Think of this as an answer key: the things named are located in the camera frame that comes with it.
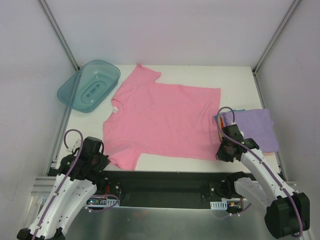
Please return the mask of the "pink t shirt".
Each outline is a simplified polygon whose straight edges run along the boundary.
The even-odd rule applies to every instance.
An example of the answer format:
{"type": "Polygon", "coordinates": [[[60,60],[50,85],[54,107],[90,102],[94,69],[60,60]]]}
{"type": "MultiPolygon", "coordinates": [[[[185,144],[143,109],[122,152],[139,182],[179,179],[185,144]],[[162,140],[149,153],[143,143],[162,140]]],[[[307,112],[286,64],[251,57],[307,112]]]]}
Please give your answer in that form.
{"type": "Polygon", "coordinates": [[[110,161],[134,170],[142,154],[213,161],[220,145],[214,116],[221,90],[159,83],[160,72],[137,65],[111,99],[103,124],[110,161]]]}

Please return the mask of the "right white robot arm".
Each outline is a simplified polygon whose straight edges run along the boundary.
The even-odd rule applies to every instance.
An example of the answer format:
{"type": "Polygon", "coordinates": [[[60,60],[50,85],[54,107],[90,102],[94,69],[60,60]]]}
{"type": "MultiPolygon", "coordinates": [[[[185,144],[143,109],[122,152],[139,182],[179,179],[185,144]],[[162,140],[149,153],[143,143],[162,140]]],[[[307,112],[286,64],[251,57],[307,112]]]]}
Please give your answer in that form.
{"type": "Polygon", "coordinates": [[[257,183],[239,171],[229,175],[216,188],[216,193],[228,199],[240,195],[259,208],[274,238],[302,237],[310,228],[308,196],[294,190],[273,171],[258,144],[252,138],[245,139],[236,124],[219,127],[218,131],[222,137],[216,158],[224,162],[241,162],[257,183]]]}

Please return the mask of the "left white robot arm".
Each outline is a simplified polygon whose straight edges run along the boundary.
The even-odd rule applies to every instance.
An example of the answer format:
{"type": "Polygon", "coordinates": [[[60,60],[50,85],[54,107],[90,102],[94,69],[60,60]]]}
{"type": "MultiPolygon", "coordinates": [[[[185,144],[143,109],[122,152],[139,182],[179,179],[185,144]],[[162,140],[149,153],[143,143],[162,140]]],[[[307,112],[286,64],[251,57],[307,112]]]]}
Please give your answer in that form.
{"type": "Polygon", "coordinates": [[[53,188],[41,211],[17,234],[19,240],[63,240],[68,229],[94,194],[105,193],[103,170],[110,163],[104,144],[86,137],[71,154],[62,158],[53,188]]]}

